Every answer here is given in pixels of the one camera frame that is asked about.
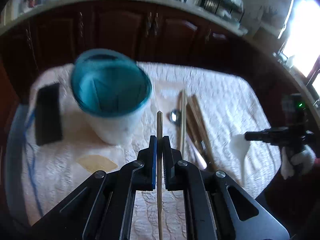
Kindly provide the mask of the right hand white glove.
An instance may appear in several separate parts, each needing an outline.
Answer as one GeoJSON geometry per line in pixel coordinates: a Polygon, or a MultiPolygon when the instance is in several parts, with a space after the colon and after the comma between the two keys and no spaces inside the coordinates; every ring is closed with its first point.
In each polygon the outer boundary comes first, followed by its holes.
{"type": "Polygon", "coordinates": [[[288,147],[281,149],[280,174],[284,180],[307,174],[316,162],[316,154],[309,145],[305,145],[302,152],[295,153],[292,157],[289,157],[289,153],[291,150],[288,147]]]}

